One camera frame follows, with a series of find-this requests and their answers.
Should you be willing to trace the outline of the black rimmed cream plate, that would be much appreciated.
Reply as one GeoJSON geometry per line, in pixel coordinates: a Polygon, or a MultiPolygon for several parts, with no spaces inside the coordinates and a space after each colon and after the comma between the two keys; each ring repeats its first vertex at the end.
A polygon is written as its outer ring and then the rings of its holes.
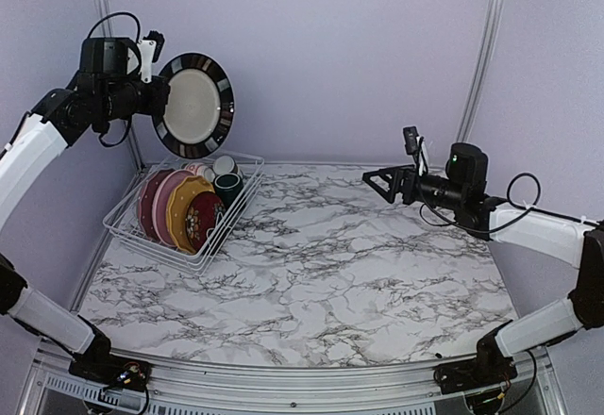
{"type": "Polygon", "coordinates": [[[213,58],[184,53],[159,75],[170,93],[164,112],[153,119],[157,137],[180,158],[205,158],[227,139],[235,116],[235,96],[226,71],[213,58]]]}

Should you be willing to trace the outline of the pink bear plate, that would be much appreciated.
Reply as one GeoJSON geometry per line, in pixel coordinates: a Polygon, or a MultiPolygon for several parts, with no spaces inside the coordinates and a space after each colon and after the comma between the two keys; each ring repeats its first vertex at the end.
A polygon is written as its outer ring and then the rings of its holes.
{"type": "Polygon", "coordinates": [[[152,205],[152,223],[159,242],[163,245],[174,246],[175,243],[167,226],[167,205],[174,189],[192,173],[188,170],[172,170],[160,181],[152,205]]]}

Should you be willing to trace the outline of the mauve polka dot plate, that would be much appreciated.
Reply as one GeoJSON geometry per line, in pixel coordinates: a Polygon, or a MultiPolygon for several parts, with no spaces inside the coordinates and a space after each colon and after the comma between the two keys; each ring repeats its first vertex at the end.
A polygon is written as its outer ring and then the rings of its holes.
{"type": "Polygon", "coordinates": [[[155,195],[159,189],[159,185],[172,171],[172,169],[167,169],[152,173],[143,184],[139,194],[137,206],[139,226],[144,235],[153,241],[159,240],[152,218],[155,195]]]}

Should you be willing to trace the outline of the yellow polka dot plate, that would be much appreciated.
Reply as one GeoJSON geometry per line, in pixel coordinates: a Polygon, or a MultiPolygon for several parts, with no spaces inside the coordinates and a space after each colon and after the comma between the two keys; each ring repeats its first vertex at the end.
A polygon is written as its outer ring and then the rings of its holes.
{"type": "Polygon", "coordinates": [[[192,200],[202,192],[214,192],[213,185],[200,175],[186,176],[172,191],[167,208],[166,224],[175,247],[194,255],[186,233],[186,215],[192,200]]]}

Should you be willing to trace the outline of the dark red floral plate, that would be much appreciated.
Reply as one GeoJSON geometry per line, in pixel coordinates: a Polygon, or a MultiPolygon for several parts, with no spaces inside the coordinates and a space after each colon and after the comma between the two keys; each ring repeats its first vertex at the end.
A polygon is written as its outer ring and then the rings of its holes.
{"type": "Polygon", "coordinates": [[[201,250],[225,213],[223,202],[214,192],[204,191],[194,197],[185,217],[186,237],[194,254],[201,250]]]}

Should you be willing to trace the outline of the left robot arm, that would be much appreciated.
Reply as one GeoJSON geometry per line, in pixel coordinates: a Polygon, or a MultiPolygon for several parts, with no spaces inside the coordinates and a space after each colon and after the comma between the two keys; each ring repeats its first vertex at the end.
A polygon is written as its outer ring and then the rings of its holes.
{"type": "MultiPolygon", "coordinates": [[[[84,40],[79,68],[65,89],[54,89],[22,118],[1,152],[1,219],[6,221],[43,170],[89,129],[100,137],[115,120],[136,114],[161,118],[170,87],[152,74],[164,44],[151,31],[142,39],[84,40]]],[[[7,258],[1,260],[1,312],[54,341],[100,382],[118,375],[109,338],[92,324],[28,286],[7,258]]]]}

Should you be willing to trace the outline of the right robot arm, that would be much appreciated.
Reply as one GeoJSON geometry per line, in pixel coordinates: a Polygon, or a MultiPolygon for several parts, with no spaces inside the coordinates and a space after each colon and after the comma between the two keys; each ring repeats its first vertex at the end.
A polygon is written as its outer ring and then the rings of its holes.
{"type": "Polygon", "coordinates": [[[421,138],[406,145],[411,165],[366,172],[363,181],[385,201],[397,196],[405,205],[420,202],[444,224],[471,236],[517,245],[578,267],[576,286],[557,302],[485,335],[467,375],[486,385],[511,358],[535,346],[563,340],[581,329],[603,325],[603,225],[546,212],[534,204],[520,206],[509,196],[486,194],[488,157],[475,145],[457,142],[450,148],[445,175],[430,174],[421,138]]]}

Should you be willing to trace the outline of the white red patterned bowl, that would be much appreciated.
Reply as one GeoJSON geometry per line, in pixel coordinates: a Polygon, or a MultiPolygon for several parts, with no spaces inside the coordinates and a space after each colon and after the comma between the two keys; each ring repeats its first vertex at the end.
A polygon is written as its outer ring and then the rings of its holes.
{"type": "Polygon", "coordinates": [[[201,176],[210,183],[212,183],[216,177],[216,173],[210,164],[191,162],[182,166],[183,170],[189,171],[194,175],[201,176]]]}

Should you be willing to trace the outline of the cream brown cup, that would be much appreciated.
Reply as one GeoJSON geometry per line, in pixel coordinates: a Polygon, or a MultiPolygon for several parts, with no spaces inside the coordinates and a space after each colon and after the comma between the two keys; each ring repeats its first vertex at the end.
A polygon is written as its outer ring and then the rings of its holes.
{"type": "Polygon", "coordinates": [[[224,174],[237,174],[243,177],[243,172],[232,156],[222,155],[212,163],[212,170],[216,177],[224,174]]]}

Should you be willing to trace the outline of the dark green mug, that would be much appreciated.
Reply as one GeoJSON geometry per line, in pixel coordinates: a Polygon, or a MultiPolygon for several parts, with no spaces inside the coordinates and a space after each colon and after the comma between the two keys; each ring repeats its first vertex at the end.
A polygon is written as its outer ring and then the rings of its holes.
{"type": "Polygon", "coordinates": [[[243,189],[243,180],[238,174],[220,174],[213,181],[215,193],[229,209],[243,189]]]}

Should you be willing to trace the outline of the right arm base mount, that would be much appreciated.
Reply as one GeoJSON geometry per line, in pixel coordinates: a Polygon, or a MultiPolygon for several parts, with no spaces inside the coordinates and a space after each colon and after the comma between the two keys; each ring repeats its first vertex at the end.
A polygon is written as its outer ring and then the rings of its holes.
{"type": "Polygon", "coordinates": [[[476,390],[516,378],[518,372],[511,358],[495,364],[480,364],[476,358],[439,364],[433,378],[442,394],[476,390]]]}

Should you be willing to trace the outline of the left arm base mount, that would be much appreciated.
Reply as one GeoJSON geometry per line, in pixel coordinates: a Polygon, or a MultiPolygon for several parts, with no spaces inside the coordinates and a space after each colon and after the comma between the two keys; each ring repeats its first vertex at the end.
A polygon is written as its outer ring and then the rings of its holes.
{"type": "Polygon", "coordinates": [[[151,374],[151,364],[118,356],[110,356],[101,363],[73,360],[69,366],[69,374],[103,384],[106,390],[144,392],[151,374]]]}

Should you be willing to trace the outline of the aluminium front rail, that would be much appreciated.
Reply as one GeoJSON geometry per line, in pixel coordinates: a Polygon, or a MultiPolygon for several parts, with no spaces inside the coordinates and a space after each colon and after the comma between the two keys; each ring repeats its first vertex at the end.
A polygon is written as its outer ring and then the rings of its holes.
{"type": "Polygon", "coordinates": [[[544,350],[514,360],[517,376],[473,390],[442,392],[437,359],[374,367],[274,368],[140,354],[148,391],[103,391],[69,374],[70,359],[40,344],[16,414],[565,414],[544,350]]]}

